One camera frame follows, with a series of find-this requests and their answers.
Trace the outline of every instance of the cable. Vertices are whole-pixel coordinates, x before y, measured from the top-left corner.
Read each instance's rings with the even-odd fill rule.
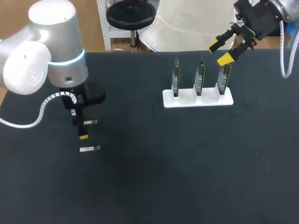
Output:
[[[70,92],[57,92],[57,93],[49,96],[48,98],[46,98],[44,100],[44,102],[41,105],[41,109],[39,111],[38,118],[32,124],[30,124],[30,125],[15,125],[15,124],[12,124],[8,121],[3,120],[2,118],[0,118],[0,123],[5,124],[5,125],[10,126],[10,127],[15,127],[15,128],[31,128],[31,127],[34,127],[34,126],[38,125],[41,122],[41,120],[43,118],[43,112],[44,112],[44,109],[45,109],[47,103],[49,103],[52,99],[54,99],[56,97],[60,97],[60,96],[69,96],[74,104],[77,103],[77,99],[76,99],[74,94],[72,94]]]
[[[284,45],[285,45],[285,29],[284,29],[284,23],[283,21],[279,22],[280,25],[280,68],[281,68],[281,75],[283,78],[288,78],[292,72],[293,63],[295,59],[296,50],[299,43],[299,32],[296,35],[293,48],[290,55],[290,61],[289,61],[289,68],[287,73],[285,73],[285,63],[284,63]]]

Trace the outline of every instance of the white robotic arm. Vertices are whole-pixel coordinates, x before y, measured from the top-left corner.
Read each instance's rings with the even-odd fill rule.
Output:
[[[68,0],[42,0],[29,10],[30,23],[0,42],[0,85],[18,94],[52,84],[69,89],[88,77],[76,9]]]
[[[99,85],[88,83],[88,70],[81,41],[76,9],[68,0],[41,0],[29,10],[29,24],[0,41],[0,85],[12,92],[28,95],[44,84],[46,77],[59,88],[42,103],[38,119],[30,125],[0,122],[17,128],[36,126],[46,104],[62,96],[65,109],[80,139],[88,138],[83,109],[102,103],[106,96]]]

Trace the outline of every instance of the black mount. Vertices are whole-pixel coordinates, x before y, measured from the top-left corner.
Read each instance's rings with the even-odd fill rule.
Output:
[[[75,94],[77,104],[73,104],[69,97],[62,97],[62,102],[66,110],[71,110],[72,123],[78,127],[78,137],[88,139],[88,131],[85,127],[84,108],[101,104],[106,99],[106,94],[98,84],[85,81],[73,88],[60,88],[60,91],[67,91]]]

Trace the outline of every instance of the yellow tape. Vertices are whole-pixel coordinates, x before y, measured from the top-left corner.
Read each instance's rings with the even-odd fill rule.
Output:
[[[211,46],[213,46],[213,45],[216,44],[217,42],[218,42],[218,40],[215,39],[214,42],[211,44]]]
[[[79,138],[80,138],[81,140],[83,140],[83,139],[88,139],[88,134],[87,134],[87,135],[79,136]]]
[[[220,66],[223,66],[223,65],[226,65],[226,64],[229,64],[229,63],[232,63],[234,62],[234,59],[232,58],[232,56],[227,52],[224,56],[222,56],[221,58],[219,58],[217,60],[218,64]]]

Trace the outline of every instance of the robotic arm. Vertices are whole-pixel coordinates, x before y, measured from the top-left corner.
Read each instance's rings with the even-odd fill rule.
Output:
[[[257,45],[256,40],[262,40],[279,27],[283,31],[283,21],[290,22],[299,18],[299,2],[297,0],[261,0],[254,6],[248,0],[238,0],[234,7],[237,11],[236,18],[243,22],[233,23],[230,30],[217,36],[209,50],[211,53],[215,52],[234,34],[241,35],[244,38],[244,43],[237,48],[230,49],[221,57],[218,60],[220,66],[236,61],[248,48],[254,49]]]
[[[0,122],[18,128],[33,127],[41,120],[45,105],[63,96],[64,107],[71,111],[79,138],[86,139],[83,109],[102,103],[105,92],[87,81],[76,9],[68,0],[41,0],[30,8],[28,15],[30,22],[25,28],[0,41],[0,85],[28,95],[39,90],[48,76],[60,93],[43,102],[38,120],[31,125],[15,125],[2,119]]]

